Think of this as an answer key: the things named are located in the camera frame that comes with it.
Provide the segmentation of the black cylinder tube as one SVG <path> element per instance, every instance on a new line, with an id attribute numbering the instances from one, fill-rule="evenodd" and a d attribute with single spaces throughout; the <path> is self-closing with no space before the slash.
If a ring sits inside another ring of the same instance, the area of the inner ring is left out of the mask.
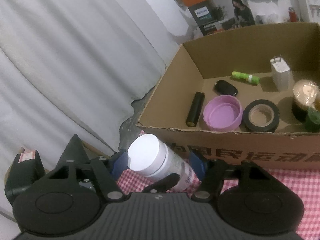
<path id="1" fill-rule="evenodd" d="M 203 92 L 195 93 L 195 96 L 191 103 L 191 107 L 189 109 L 189 113 L 185 122 L 188 127 L 196 127 L 200 118 L 204 98 L 205 98 L 205 94 Z"/>

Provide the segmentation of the red thermos bottle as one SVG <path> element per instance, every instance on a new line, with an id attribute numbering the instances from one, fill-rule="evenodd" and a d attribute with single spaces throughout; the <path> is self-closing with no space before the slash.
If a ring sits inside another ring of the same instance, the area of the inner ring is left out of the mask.
<path id="1" fill-rule="evenodd" d="M 293 7 L 289 7 L 289 19 L 290 22 L 298 22 L 298 16 Z"/>

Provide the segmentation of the orange philips product box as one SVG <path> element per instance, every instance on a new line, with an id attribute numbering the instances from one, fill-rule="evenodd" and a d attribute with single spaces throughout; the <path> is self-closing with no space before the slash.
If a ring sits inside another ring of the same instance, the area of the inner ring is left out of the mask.
<path id="1" fill-rule="evenodd" d="M 201 33 L 206 36 L 255 25 L 246 0 L 181 0 L 188 7 Z"/>

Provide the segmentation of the white curtain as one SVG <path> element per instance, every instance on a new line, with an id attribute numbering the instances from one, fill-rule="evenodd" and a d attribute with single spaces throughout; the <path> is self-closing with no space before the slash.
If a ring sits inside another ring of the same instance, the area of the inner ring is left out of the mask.
<path id="1" fill-rule="evenodd" d="M 116 151 L 192 34 L 174 0 L 1 0 L 1 175 L 20 147 L 53 167 L 74 134 Z"/>

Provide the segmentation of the black oval case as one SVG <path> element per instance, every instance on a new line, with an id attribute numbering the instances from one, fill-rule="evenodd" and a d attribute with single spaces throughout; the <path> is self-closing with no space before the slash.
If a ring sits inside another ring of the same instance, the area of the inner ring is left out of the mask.
<path id="1" fill-rule="evenodd" d="M 225 80 L 216 81 L 214 90 L 220 95 L 237 96 L 238 90 Z"/>

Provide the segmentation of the white pill bottle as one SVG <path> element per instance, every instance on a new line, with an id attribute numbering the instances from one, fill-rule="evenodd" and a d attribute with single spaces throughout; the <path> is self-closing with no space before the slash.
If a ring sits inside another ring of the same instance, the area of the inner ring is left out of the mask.
<path id="1" fill-rule="evenodd" d="M 174 191 L 186 190 L 194 181 L 191 166 L 153 134 L 138 137 L 127 150 L 128 168 L 153 182 L 172 173 L 180 176 Z"/>

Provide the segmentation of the brown cardboard box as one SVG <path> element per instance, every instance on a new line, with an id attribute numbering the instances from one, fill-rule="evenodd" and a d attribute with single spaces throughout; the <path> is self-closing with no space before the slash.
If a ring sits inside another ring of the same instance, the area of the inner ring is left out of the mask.
<path id="1" fill-rule="evenodd" d="M 319 169 L 319 134 L 307 132 L 292 113 L 293 91 L 278 91 L 271 61 L 282 57 L 290 68 L 290 86 L 299 80 L 319 82 L 319 25 L 255 25 L 208 35 L 182 44 L 144 107 L 137 126 L 185 157 L 192 150 L 230 164 L 249 160 L 265 168 Z M 242 108 L 268 100 L 279 109 L 274 132 L 213 131 L 200 119 L 188 127 L 197 92 L 205 102 L 218 96 L 214 86 L 226 81 L 237 90 Z"/>

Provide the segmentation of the white water dispenser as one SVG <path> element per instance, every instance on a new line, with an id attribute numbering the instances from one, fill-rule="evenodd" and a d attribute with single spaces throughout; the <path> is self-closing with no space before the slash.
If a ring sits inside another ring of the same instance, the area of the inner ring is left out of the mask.
<path id="1" fill-rule="evenodd" d="M 319 23 L 319 0 L 298 0 L 298 3 L 302 21 Z"/>

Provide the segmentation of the black electrical tape roll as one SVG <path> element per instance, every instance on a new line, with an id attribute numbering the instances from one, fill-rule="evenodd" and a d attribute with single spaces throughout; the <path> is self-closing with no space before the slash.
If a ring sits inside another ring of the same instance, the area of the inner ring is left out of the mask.
<path id="1" fill-rule="evenodd" d="M 279 125 L 278 107 L 269 100 L 255 100 L 243 111 L 242 122 L 249 132 L 274 132 Z"/>

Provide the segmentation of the white plastic bag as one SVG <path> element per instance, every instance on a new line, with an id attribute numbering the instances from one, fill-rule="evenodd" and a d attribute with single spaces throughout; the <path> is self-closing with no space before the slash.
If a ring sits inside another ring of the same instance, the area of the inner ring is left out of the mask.
<path id="1" fill-rule="evenodd" d="M 255 18 L 257 24 L 274 24 L 281 23 L 281 20 L 277 14 L 269 14 L 269 15 L 257 15 Z"/>

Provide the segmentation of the green dropper bottle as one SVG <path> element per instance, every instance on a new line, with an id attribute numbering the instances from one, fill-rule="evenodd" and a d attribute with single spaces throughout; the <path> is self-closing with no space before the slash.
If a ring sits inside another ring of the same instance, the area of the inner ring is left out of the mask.
<path id="1" fill-rule="evenodd" d="M 308 113 L 305 121 L 305 128 L 308 132 L 319 132 L 320 122 L 319 122 L 320 113 L 315 107 L 309 107 Z"/>

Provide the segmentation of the purple plastic lid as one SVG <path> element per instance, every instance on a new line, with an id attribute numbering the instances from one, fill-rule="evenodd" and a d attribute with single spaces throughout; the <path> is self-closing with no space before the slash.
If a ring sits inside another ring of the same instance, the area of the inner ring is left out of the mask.
<path id="1" fill-rule="evenodd" d="M 231 132 L 242 121 L 240 101 L 231 95 L 221 95 L 210 100 L 203 110 L 203 120 L 212 131 Z"/>

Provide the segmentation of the green glue stick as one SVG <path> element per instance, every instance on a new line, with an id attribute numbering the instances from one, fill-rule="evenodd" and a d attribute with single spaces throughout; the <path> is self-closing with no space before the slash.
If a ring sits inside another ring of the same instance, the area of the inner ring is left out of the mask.
<path id="1" fill-rule="evenodd" d="M 233 71 L 231 77 L 238 80 L 245 80 L 247 83 L 251 83 L 254 85 L 259 85 L 260 83 L 260 78 L 251 74 Z"/>

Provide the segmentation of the white power adapter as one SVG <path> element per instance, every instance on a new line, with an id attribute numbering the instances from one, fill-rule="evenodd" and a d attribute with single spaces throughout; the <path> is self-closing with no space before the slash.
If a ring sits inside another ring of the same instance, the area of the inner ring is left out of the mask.
<path id="1" fill-rule="evenodd" d="M 272 79 L 279 92 L 286 91 L 290 83 L 290 67 L 283 57 L 275 56 L 270 60 Z"/>

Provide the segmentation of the gold lidded jar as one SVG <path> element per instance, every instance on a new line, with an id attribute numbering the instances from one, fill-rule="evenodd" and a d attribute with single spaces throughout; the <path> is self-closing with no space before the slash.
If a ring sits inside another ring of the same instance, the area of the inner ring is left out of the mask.
<path id="1" fill-rule="evenodd" d="M 319 92 L 319 86 L 311 80 L 302 79 L 294 84 L 292 91 L 292 113 L 298 121 L 305 122 L 308 109 L 313 105 Z"/>

